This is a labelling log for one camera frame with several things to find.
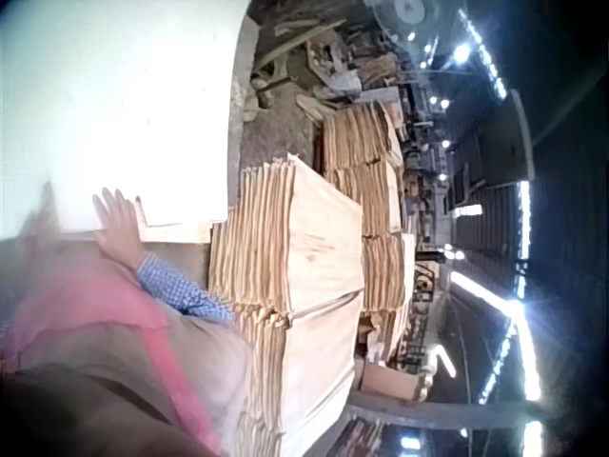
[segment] hand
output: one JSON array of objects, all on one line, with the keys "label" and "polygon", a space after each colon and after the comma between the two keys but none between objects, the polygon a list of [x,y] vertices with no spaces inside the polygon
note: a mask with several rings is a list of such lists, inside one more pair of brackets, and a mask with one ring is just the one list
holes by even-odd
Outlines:
[{"label": "hand", "polygon": [[106,204],[93,195],[93,205],[105,230],[95,232],[95,241],[111,260],[136,271],[146,256],[140,241],[135,206],[123,197],[120,190],[113,196],[102,189]]}]

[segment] pink cloth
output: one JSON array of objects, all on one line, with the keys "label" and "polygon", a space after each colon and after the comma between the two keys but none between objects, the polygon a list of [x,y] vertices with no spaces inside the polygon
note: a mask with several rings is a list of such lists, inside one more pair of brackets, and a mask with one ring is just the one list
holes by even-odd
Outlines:
[{"label": "pink cloth", "polygon": [[96,324],[125,326],[141,338],[185,430],[218,453],[218,436],[167,338],[167,317],[132,274],[110,261],[69,256],[46,268],[15,311],[3,340],[4,369],[19,369],[20,354],[43,332]]}]

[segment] stack of veneer sheets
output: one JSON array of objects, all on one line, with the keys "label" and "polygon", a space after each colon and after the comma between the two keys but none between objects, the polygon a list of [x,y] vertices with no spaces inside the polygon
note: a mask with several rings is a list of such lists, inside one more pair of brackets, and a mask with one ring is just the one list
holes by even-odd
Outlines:
[{"label": "stack of veneer sheets", "polygon": [[398,135],[379,102],[358,104],[324,119],[324,171],[387,160],[403,164]]},{"label": "stack of veneer sheets", "polygon": [[362,209],[293,156],[247,169],[214,228],[209,289],[252,376],[233,455],[302,455],[339,417],[362,309]]},{"label": "stack of veneer sheets", "polygon": [[391,354],[405,331],[412,296],[415,238],[401,233],[397,135],[378,103],[355,105],[324,120],[324,177],[363,207],[363,313]]},{"label": "stack of veneer sheets", "polygon": [[402,228],[396,173],[388,162],[334,169],[326,172],[325,179],[362,205],[363,236],[382,236]]}]

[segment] white board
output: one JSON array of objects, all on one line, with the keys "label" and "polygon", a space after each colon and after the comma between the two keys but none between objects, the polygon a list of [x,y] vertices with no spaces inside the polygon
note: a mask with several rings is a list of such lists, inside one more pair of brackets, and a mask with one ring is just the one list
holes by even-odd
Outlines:
[{"label": "white board", "polygon": [[0,238],[51,181],[60,225],[102,187],[151,225],[226,219],[230,81],[247,0],[28,0],[0,25]]}]

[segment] blue checkered shirt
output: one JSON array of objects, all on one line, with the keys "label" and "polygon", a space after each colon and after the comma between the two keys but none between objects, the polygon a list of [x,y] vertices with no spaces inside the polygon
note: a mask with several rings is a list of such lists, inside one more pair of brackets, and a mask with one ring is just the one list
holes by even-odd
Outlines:
[{"label": "blue checkered shirt", "polygon": [[146,254],[136,274],[146,292],[185,316],[232,322],[232,313],[221,300],[188,281],[184,275],[153,252]]}]

